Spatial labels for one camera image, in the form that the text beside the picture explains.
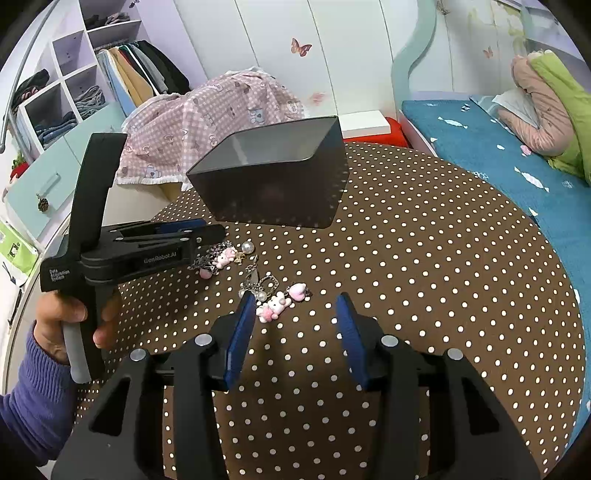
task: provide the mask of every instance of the black box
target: black box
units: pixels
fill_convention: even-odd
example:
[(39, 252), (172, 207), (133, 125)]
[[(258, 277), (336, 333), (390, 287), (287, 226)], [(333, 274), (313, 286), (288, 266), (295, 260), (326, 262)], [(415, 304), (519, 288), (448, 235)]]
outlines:
[(217, 221), (326, 228), (349, 177), (339, 118), (236, 132), (187, 177)]

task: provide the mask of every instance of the pink checkered fabric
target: pink checkered fabric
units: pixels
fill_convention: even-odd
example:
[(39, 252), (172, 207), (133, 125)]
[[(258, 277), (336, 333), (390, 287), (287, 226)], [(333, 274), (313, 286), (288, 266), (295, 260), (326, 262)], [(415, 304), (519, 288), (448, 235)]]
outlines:
[(185, 172), (228, 135), (304, 118), (301, 102), (268, 73), (228, 72), (186, 95), (158, 95), (125, 120), (119, 184), (189, 184)]

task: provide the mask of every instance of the folded clothes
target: folded clothes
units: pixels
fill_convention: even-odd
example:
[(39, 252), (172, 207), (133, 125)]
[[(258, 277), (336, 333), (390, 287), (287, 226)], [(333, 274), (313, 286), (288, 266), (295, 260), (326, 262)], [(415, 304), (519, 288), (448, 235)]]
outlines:
[(106, 105), (106, 101), (103, 91), (98, 85), (94, 85), (78, 97), (74, 98), (74, 104), (76, 105), (82, 120), (86, 120), (103, 108)]
[(107, 17), (99, 18), (98, 15), (92, 15), (90, 18), (85, 18), (84, 25), (87, 30), (92, 30), (93, 28), (104, 27), (107, 22)]
[(43, 141), (41, 142), (41, 144), (44, 148), (49, 147), (49, 145), (53, 143), (53, 140), (57, 140), (58, 138), (63, 137), (66, 133), (75, 128), (76, 125), (77, 124), (75, 120), (63, 125), (59, 129), (54, 130), (53, 132), (43, 137)]
[(32, 77), (27, 78), (15, 90), (12, 96), (12, 111), (16, 112), (17, 107), (31, 95), (35, 95), (49, 82), (49, 72), (46, 69), (40, 70)]
[(129, 21), (129, 14), (127, 12), (121, 12), (113, 14), (107, 17), (105, 25), (112, 25), (114, 23), (127, 22)]
[(37, 125), (35, 127), (35, 133), (37, 134), (37, 138), (39, 139), (39, 142), (41, 142), (41, 145), (43, 145), (44, 148), (47, 148), (49, 142), (58, 139), (76, 125), (77, 121), (74, 112), (68, 112), (61, 120), (51, 125)]

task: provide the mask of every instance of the blue bedsheet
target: blue bedsheet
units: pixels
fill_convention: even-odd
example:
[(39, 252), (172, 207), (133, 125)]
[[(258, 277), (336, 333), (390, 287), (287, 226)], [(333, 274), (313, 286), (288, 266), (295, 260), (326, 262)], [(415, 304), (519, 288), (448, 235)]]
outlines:
[(527, 155), (516, 136), (471, 100), (406, 101), (402, 112), (440, 158), (486, 180), (535, 216), (577, 290), (587, 368), (571, 444), (591, 407), (591, 188), (584, 180), (554, 170), (539, 155)]

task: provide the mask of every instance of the butterfly decal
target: butterfly decal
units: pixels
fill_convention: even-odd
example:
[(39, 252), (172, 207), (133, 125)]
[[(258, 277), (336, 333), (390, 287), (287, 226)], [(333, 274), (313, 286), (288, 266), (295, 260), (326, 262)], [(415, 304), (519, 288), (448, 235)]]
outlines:
[(298, 42), (295, 38), (293, 38), (291, 40), (291, 52), (292, 53), (299, 53), (300, 57), (305, 57), (311, 48), (312, 48), (311, 44), (302, 45), (300, 47), (300, 42)]

